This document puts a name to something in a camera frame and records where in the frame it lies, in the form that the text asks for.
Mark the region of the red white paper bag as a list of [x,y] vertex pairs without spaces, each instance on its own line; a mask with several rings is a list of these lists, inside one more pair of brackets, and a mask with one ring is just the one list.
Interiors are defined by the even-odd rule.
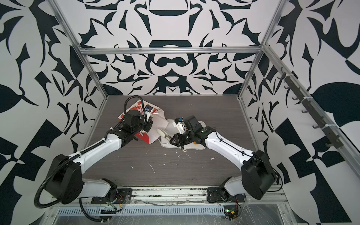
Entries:
[[160,137],[157,130],[165,129],[169,124],[160,107],[141,99],[134,101],[133,98],[126,100],[124,112],[118,118],[121,123],[117,131],[119,136],[124,136],[124,144],[132,139],[151,144]]

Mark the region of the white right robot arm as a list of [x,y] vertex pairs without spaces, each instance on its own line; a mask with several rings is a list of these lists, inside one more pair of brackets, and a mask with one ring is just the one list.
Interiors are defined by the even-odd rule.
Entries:
[[191,143],[202,145],[240,169],[240,176],[229,177],[219,186],[220,200],[229,201],[242,194],[260,200],[276,181],[277,174],[265,152],[247,150],[229,141],[215,128],[202,126],[195,116],[176,118],[172,125],[178,133],[170,135],[168,140],[171,145],[179,148]]

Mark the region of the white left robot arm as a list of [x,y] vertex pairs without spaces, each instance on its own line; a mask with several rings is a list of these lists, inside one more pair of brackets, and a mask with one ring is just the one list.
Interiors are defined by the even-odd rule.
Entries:
[[54,158],[45,180],[34,197],[38,209],[57,203],[68,204],[76,199],[99,197],[114,199],[116,185],[108,179],[84,179],[83,174],[110,153],[117,151],[136,138],[136,134],[148,132],[152,127],[152,109],[144,112],[129,110],[116,127],[106,132],[95,144],[69,156]]

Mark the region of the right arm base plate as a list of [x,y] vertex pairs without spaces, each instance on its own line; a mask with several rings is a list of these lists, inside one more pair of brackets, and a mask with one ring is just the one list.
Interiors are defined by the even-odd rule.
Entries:
[[206,199],[209,203],[244,203],[246,195],[238,194],[236,196],[231,196],[224,188],[208,187]]

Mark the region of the white-tipped steel tongs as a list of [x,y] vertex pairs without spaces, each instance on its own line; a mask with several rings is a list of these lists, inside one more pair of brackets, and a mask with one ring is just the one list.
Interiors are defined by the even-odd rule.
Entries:
[[187,152],[187,150],[184,147],[177,147],[170,144],[170,140],[172,139],[172,137],[168,135],[166,130],[158,128],[157,133],[160,135],[159,142],[162,147],[170,148],[170,149],[181,149],[183,152]]

